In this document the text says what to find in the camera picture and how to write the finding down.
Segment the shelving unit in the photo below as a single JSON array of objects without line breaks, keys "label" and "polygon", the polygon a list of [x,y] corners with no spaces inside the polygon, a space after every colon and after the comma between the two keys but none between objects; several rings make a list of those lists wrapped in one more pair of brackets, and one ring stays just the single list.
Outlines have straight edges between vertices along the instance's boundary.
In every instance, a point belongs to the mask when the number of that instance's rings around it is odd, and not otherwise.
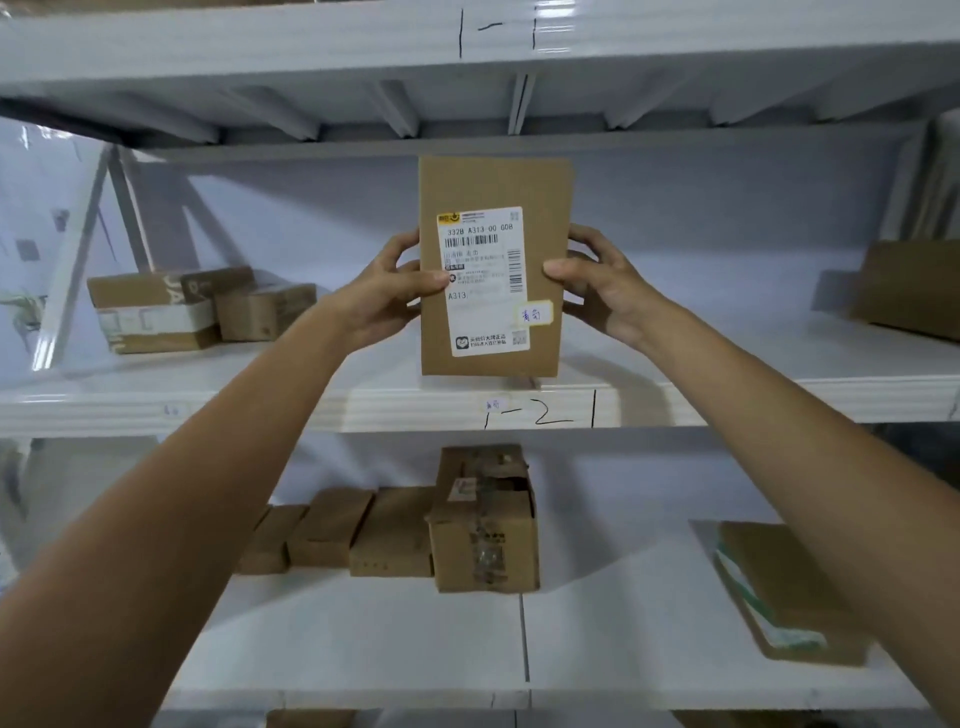
[{"label": "shelving unit", "polygon": [[[90,230],[111,184],[140,270],[166,265],[178,236],[196,260],[214,259],[229,231],[209,210],[193,219],[195,207],[250,188],[226,214],[261,235],[258,225],[278,210],[296,216],[269,238],[278,250],[304,234],[335,235],[325,250],[342,255],[324,259],[329,277],[307,269],[335,287],[359,270],[370,239],[412,217],[411,158],[570,155],[592,185],[584,210],[620,233],[634,260],[650,262],[645,275],[690,297],[723,282],[715,299],[682,300],[698,312],[734,299],[738,277],[803,268],[752,289],[789,289],[770,315],[736,306],[717,314],[745,349],[858,422],[956,420],[960,349],[847,321],[810,300],[821,274],[842,279],[871,240],[901,235],[928,122],[960,106],[959,61],[954,0],[366,0],[4,18],[0,116],[105,146],[71,211],[34,370],[0,388],[0,437],[71,439],[35,453],[25,481],[32,507],[0,501],[0,528],[29,563],[153,436],[179,426],[260,351],[70,360]],[[754,163],[792,148],[816,162],[796,186],[796,167],[774,179]],[[860,156],[845,158],[848,148]],[[643,156],[654,153],[662,154]],[[706,161],[678,165],[672,153]],[[881,161],[863,163],[872,155]],[[599,172],[614,158],[623,164],[606,179]],[[664,169],[675,176],[663,217],[689,213],[681,236],[699,237],[685,247],[658,218],[655,233],[667,239],[651,251],[628,233],[665,198],[634,210],[631,196],[653,198]],[[762,174],[769,179],[749,185]],[[180,186],[170,183],[176,175]],[[876,183],[861,184],[867,176]],[[702,177],[708,183],[696,183]],[[374,178],[379,186],[367,190]],[[824,179],[838,181],[829,191],[836,207],[825,195],[809,208],[778,208],[782,230],[741,207],[770,204],[778,190],[813,196]],[[738,187],[741,197],[721,194]],[[370,206],[357,190],[389,203]],[[281,202],[243,209],[254,192]],[[863,209],[845,216],[841,207],[858,195]],[[354,206],[343,219],[302,212],[318,200]],[[835,224],[807,229],[808,216]],[[179,229],[161,229],[177,217]],[[720,225],[730,218],[738,224]],[[712,239],[694,223],[722,230]],[[740,247],[752,226],[759,232]],[[287,265],[304,270],[296,255]],[[693,282],[678,282],[692,269]],[[452,431],[704,424],[649,362],[573,320],[564,322],[555,379],[424,377],[419,350],[413,327],[352,356],[307,436],[434,433],[439,448],[439,433]],[[491,412],[491,400],[505,399],[516,412]],[[146,437],[100,439],[132,436]],[[416,580],[326,573],[234,580],[167,707],[925,705],[880,651],[861,670],[762,658],[712,571],[706,531],[645,522],[629,508],[609,517],[584,510],[542,513],[544,586],[523,598],[436,595]]]}]

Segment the person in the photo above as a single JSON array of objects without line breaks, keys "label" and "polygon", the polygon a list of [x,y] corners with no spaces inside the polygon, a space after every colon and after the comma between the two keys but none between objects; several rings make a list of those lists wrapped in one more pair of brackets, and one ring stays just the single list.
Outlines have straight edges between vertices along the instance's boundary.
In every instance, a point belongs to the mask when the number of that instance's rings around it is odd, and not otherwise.
[{"label": "person", "polygon": [[[599,231],[546,275],[564,313],[667,375],[932,706],[960,725],[960,493],[669,301]],[[108,488],[0,600],[0,725],[145,726],[223,592],[326,384],[442,272],[393,237]]]}]

